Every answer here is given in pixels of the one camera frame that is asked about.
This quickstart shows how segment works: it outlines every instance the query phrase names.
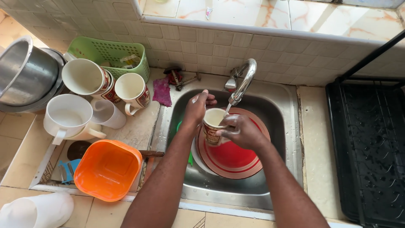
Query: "red plate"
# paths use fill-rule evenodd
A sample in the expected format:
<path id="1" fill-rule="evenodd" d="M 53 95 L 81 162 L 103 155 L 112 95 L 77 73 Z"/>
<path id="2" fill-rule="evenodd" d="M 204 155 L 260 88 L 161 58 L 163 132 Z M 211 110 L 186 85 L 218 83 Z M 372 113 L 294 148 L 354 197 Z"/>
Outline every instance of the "red plate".
<path id="1" fill-rule="evenodd" d="M 252 112 L 241 108 L 231 108 L 229 114 L 243 114 L 270 139 L 264 123 Z M 229 140 L 223 140 L 219 146 L 206 143 L 204 134 L 197 134 L 198 151 L 204 163 L 216 174 L 230 179 L 244 179 L 259 172 L 263 166 L 254 151 L 242 149 Z"/>

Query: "person's left hand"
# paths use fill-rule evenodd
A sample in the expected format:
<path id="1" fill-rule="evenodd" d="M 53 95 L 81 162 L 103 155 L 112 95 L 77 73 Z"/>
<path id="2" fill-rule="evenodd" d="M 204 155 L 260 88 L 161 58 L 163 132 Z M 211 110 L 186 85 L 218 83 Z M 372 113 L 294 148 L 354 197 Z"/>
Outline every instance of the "person's left hand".
<path id="1" fill-rule="evenodd" d="M 203 90 L 188 101 L 182 124 L 199 125 L 205 116 L 206 106 L 216 104 L 215 96 L 209 94 L 208 90 Z"/>

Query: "person's right hand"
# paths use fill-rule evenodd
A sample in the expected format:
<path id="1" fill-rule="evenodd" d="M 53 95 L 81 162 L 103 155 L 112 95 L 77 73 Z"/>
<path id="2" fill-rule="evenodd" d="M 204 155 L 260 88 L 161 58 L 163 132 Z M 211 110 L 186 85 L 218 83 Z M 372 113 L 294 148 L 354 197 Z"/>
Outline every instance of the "person's right hand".
<path id="1" fill-rule="evenodd" d="M 269 140 L 256 127 L 256 125 L 245 115 L 226 115 L 220 126 L 229 125 L 234 128 L 227 128 L 217 131 L 218 136 L 230 139 L 236 145 L 255 152 L 269 143 Z"/>

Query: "orange plastic container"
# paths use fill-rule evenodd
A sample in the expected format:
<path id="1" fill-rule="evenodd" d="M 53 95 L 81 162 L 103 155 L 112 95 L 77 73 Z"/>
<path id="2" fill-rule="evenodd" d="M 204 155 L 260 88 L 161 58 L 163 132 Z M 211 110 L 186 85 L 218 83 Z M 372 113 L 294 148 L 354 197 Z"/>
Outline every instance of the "orange plastic container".
<path id="1" fill-rule="evenodd" d="M 107 202 L 123 198 L 141 170 L 141 153 L 117 140 L 99 140 L 84 154 L 75 171 L 79 190 Z"/>

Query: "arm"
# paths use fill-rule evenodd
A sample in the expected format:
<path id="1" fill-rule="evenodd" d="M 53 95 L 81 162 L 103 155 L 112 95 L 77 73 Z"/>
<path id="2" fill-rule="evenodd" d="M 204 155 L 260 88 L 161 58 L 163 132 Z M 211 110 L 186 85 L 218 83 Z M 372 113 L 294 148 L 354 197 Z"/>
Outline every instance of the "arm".
<path id="1" fill-rule="evenodd" d="M 273 144 L 244 115 L 227 115 L 221 125 L 235 129 L 219 130 L 238 146 L 253 150 L 262 162 L 279 228 L 329 227 L 318 208 L 289 172 Z"/>
<path id="2" fill-rule="evenodd" d="M 204 90 L 189 100 L 179 131 L 129 207 L 121 228 L 172 226 L 179 207 L 191 143 L 204 118 L 205 105 L 215 105 L 214 98 Z"/>

